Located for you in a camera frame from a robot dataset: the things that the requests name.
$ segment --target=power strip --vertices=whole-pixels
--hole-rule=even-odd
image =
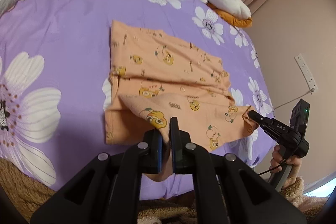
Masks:
[[[302,74],[308,84],[309,89],[314,89],[314,92],[318,90],[316,82],[314,80],[314,77],[312,73],[310,72],[310,69],[307,66],[307,63],[303,59],[302,55],[299,54],[298,56],[295,57],[296,63],[299,65],[300,70],[302,71]]]

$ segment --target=bed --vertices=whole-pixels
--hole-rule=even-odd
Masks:
[[[99,153],[127,149],[105,144],[112,20],[162,29],[222,58],[236,104],[273,117],[252,41],[199,0],[22,0],[0,18],[0,157],[24,174],[57,191]],[[254,167],[273,145],[257,129],[213,153],[234,153]],[[143,176],[140,198],[192,189],[189,175]]]

